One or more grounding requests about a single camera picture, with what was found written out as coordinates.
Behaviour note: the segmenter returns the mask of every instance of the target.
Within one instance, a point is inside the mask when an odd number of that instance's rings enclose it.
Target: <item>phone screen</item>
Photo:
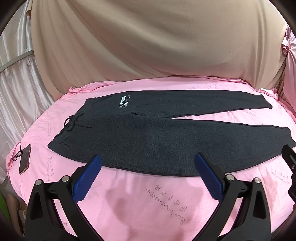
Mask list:
[[[31,144],[26,146],[26,148],[22,152],[22,157],[20,159],[20,169],[19,174],[25,172],[29,167],[29,158],[31,153]]]

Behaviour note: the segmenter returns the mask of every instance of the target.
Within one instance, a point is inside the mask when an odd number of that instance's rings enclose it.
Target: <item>silver screw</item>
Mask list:
[[[226,176],[226,178],[227,178],[229,181],[233,181],[233,180],[234,180],[234,176],[231,175],[231,174],[228,174],[228,175]]]
[[[38,179],[38,180],[35,182],[36,185],[40,185],[41,183],[42,183],[42,180],[41,180],[41,179]]]
[[[62,181],[63,181],[63,182],[67,182],[67,181],[69,181],[69,179],[70,179],[69,176],[63,176],[63,177],[62,177]]]
[[[260,178],[258,178],[258,177],[256,177],[256,178],[254,178],[254,181],[256,182],[256,183],[261,183],[261,180],[260,180]]]

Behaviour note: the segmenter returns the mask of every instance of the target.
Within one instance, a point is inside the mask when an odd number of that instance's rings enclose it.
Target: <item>white satin fabric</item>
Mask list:
[[[32,50],[27,6],[28,1],[18,9],[0,36],[0,66]],[[7,176],[7,154],[52,103],[34,55],[0,73],[0,183]]]

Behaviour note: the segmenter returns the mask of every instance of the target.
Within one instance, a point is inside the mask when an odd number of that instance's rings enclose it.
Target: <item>blue textured pad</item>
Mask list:
[[[85,198],[101,168],[102,160],[100,156],[96,155],[73,185],[72,198],[76,204]]]
[[[223,185],[215,172],[199,153],[195,155],[194,164],[212,198],[222,201]]]

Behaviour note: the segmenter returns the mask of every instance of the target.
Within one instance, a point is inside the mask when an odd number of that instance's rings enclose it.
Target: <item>beige curtain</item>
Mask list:
[[[49,93],[170,75],[276,87],[287,24],[268,0],[33,0],[32,41]]]

